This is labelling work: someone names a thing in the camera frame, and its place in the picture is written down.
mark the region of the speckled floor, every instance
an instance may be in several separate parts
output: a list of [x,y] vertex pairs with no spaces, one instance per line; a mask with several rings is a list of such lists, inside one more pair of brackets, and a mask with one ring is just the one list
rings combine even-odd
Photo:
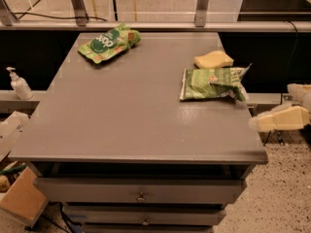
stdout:
[[[260,134],[264,141],[267,134]],[[257,166],[247,178],[248,187],[215,233],[311,232],[311,147],[300,131],[283,131],[283,146],[271,134],[267,165]],[[48,205],[44,216],[62,227],[59,206]],[[26,232],[24,226],[0,216],[1,233]],[[40,217],[35,232],[64,232]]]

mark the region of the yellow sponge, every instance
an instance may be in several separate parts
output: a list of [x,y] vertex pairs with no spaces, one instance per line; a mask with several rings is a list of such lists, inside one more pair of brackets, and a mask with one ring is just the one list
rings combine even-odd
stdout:
[[222,50],[214,50],[203,56],[196,56],[194,64],[198,68],[222,68],[232,66],[233,59]]

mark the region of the soap dispenser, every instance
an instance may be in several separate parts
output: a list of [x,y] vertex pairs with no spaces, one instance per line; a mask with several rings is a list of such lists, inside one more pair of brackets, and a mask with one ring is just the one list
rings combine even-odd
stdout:
[[15,68],[7,67],[10,72],[11,86],[21,100],[27,100],[32,97],[31,89],[25,79],[19,77],[15,72]]

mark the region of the table top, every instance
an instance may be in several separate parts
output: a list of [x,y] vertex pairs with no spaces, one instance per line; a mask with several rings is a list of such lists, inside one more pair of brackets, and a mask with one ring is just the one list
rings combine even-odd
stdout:
[[222,50],[217,33],[141,33],[141,42],[95,65],[82,33],[11,151],[21,161],[267,162],[245,103],[231,98],[182,102],[184,69]]

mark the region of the green snack bag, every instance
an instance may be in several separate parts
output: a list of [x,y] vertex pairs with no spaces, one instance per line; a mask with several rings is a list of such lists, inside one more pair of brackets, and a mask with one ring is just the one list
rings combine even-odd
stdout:
[[79,52],[96,64],[108,60],[118,53],[129,50],[140,41],[139,32],[131,30],[125,23],[99,35],[96,39],[79,47]]
[[248,99],[237,68],[185,70],[181,100],[231,96],[239,101]]

